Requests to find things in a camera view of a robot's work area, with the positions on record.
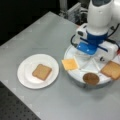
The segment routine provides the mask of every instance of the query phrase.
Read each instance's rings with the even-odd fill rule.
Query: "dark wall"
[[[59,13],[59,0],[1,0],[0,45],[48,11]]]

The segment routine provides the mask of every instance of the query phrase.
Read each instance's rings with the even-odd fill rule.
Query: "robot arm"
[[[111,20],[115,19],[120,22],[120,12],[118,11],[120,11],[119,0],[91,0],[88,8],[87,27],[83,30],[80,26],[76,31],[76,34],[84,31],[82,36],[79,34],[81,42],[77,49],[89,55],[94,55],[100,48],[108,55],[113,53],[110,58],[112,59],[118,47],[104,41],[108,38]]]

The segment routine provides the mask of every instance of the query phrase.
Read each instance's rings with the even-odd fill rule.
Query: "gray tabletop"
[[[61,64],[77,26],[49,12],[0,47],[0,81],[42,120],[120,120],[120,81],[85,90]],[[20,63],[34,54],[54,57],[60,68],[50,86],[32,90],[17,78]]]

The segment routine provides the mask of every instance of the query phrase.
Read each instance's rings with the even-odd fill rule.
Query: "white plate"
[[[38,64],[43,64],[52,68],[50,75],[45,81],[32,76]],[[25,87],[38,89],[50,85],[55,81],[59,73],[59,66],[57,61],[46,54],[36,54],[25,59],[18,68],[18,79]]]
[[[88,58],[84,57],[84,59],[83,59],[83,57],[79,56],[79,53],[80,53],[80,51],[78,52],[78,50],[76,48],[74,48],[73,46],[69,46],[65,52],[64,59],[75,58],[75,55],[78,55],[78,56],[76,56],[77,63],[79,64],[80,67],[85,66],[84,69],[76,69],[76,70],[68,71],[68,74],[71,77],[73,77],[78,82],[85,84],[85,82],[83,80],[83,76],[84,76],[84,74],[88,73],[88,71],[89,71],[89,72],[96,73],[99,76],[100,81],[99,81],[98,85],[105,84],[105,83],[108,83],[111,81],[110,77],[107,77],[99,72],[96,65],[90,59],[88,59],[89,57]],[[97,65],[101,69],[105,65],[105,63],[97,62]]]

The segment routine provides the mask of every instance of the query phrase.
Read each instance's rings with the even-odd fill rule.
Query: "toast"
[[[51,71],[52,71],[52,68],[39,64],[36,67],[36,69],[33,71],[32,75],[34,77],[37,77],[38,79],[45,81],[49,76],[49,74],[51,73]]]
[[[113,80],[120,78],[120,65],[113,61],[109,61],[100,71],[107,77],[111,77]]]

